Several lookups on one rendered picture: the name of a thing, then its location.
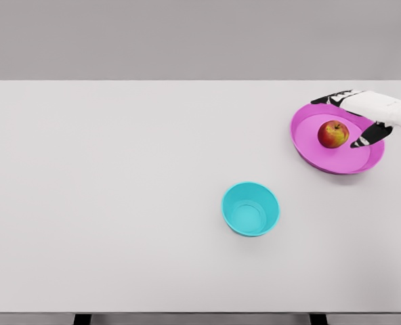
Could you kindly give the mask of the blue bowl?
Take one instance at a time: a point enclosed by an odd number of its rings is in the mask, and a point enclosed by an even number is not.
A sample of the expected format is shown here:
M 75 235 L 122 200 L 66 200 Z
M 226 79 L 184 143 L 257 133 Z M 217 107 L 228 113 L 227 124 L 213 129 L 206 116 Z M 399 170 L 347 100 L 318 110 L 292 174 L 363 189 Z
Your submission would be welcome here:
M 221 213 L 233 232 L 258 237 L 276 227 L 280 220 L 280 205 L 268 187 L 244 181 L 226 190 L 221 200 Z

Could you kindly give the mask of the pink plate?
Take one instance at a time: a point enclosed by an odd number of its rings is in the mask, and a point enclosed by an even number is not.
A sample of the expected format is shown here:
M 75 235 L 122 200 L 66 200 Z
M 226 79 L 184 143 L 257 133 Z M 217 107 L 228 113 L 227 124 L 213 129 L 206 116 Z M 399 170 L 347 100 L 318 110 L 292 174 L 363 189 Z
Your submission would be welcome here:
M 350 132 L 346 143 L 335 149 L 325 148 L 317 137 L 320 126 L 331 120 L 344 123 Z M 383 141 L 363 148 L 350 147 L 372 123 L 333 105 L 307 104 L 293 115 L 290 134 L 300 156 L 313 167 L 333 174 L 357 174 L 372 169 L 384 155 Z

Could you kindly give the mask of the red yellow apple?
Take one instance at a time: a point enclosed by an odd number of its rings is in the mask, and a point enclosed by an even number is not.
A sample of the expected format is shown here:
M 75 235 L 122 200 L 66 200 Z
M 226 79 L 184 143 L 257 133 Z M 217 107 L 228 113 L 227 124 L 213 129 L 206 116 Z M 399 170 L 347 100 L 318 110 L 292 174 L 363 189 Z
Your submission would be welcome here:
M 323 123 L 317 133 L 319 143 L 328 149 L 342 146 L 349 138 L 350 132 L 345 124 L 331 120 Z

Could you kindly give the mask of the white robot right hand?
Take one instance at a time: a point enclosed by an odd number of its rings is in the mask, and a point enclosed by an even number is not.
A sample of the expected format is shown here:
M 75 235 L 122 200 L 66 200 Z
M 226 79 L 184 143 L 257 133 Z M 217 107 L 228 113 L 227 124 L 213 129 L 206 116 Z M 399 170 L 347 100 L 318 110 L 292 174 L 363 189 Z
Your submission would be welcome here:
M 351 148 L 372 146 L 389 136 L 395 126 L 401 125 L 401 100 L 374 91 L 350 89 L 325 95 L 310 103 L 334 105 L 373 122 L 350 144 Z

